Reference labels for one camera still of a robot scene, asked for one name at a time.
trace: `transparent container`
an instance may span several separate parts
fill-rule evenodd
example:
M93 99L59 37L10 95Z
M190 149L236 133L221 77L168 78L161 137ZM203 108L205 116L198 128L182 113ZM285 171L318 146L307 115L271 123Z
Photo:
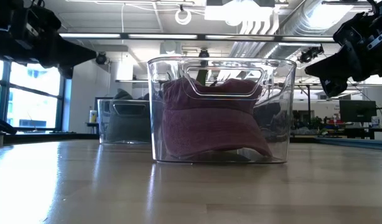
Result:
M98 100L100 143L150 144L147 100Z
M295 69L275 59L150 60L153 158L286 162Z

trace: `exposed duct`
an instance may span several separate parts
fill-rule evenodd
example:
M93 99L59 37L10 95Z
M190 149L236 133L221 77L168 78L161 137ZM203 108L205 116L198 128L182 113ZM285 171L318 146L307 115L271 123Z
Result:
M306 0L279 30L279 35L322 35L338 23L353 6L327 5L322 0ZM268 43L259 51L258 57L288 58L299 46L283 46Z

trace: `table surface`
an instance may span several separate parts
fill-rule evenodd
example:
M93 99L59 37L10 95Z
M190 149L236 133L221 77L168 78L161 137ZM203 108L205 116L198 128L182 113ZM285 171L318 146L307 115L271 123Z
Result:
M286 164L224 166L92 140L8 146L1 223L382 223L382 151L291 144Z

